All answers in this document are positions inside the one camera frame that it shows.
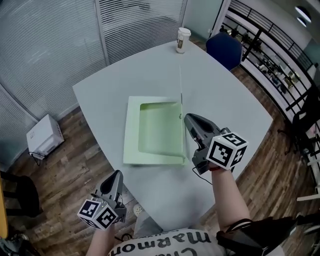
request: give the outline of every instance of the white box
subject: white box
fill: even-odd
[[[48,114],[26,134],[26,139],[29,154],[41,160],[65,141],[59,124]]]
[[[235,132],[215,136],[212,138],[206,159],[229,170],[240,163],[248,144]]]
[[[106,230],[118,219],[118,215],[107,203],[86,199],[77,216],[86,224],[99,230]]]

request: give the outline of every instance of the table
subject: table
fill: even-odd
[[[183,114],[194,113],[228,127],[249,141],[234,169],[236,179],[265,137],[272,118],[250,91],[220,63],[190,42],[184,54],[169,42],[122,59],[73,86],[88,125],[112,167],[121,170],[124,184],[168,231],[194,224],[215,203],[212,187],[184,166],[123,164],[129,96],[162,96],[180,100]],[[187,157],[196,143],[186,133]],[[209,172],[203,175],[211,180]]]
[[[7,238],[8,236],[8,220],[6,214],[5,198],[0,178],[0,237]]]

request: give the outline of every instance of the cable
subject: cable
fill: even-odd
[[[208,182],[211,186],[212,186],[212,183],[211,182],[209,182],[209,181],[207,181],[205,178],[202,178],[198,173],[196,173],[195,172],[195,169],[196,169],[196,167],[193,167],[192,168],[192,171],[200,178],[200,179],[202,179],[202,180],[204,180],[204,181],[206,181],[206,182]]]
[[[116,236],[114,238],[117,239],[118,241],[124,242],[124,241],[131,240],[133,237],[132,237],[132,235],[130,235],[128,233],[125,233],[125,234],[122,235],[121,238],[118,238]]]
[[[36,160],[36,158],[34,157],[34,154],[36,154],[36,155],[38,155],[38,156],[41,156],[41,157],[46,157],[45,155],[42,155],[42,154],[39,154],[39,153],[36,153],[36,152],[30,152],[29,151],[29,155],[30,155],[30,153],[31,153],[31,156],[32,156],[32,158],[33,158],[33,160],[35,161],[35,163],[36,163],[36,165],[37,166],[40,166],[41,165],[41,160],[39,159],[39,162],[37,162],[37,160]]]

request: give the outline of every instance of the light green tray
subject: light green tray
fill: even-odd
[[[130,96],[123,162],[135,165],[183,165],[182,105],[166,97]]]

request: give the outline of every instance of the ceiling light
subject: ceiling light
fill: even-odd
[[[298,18],[296,18],[305,28],[307,27],[307,24],[306,24],[306,22],[302,19],[302,18],[300,18],[300,17],[298,17]]]
[[[311,22],[310,13],[307,11],[306,8],[302,6],[296,6],[295,9],[307,22]]]

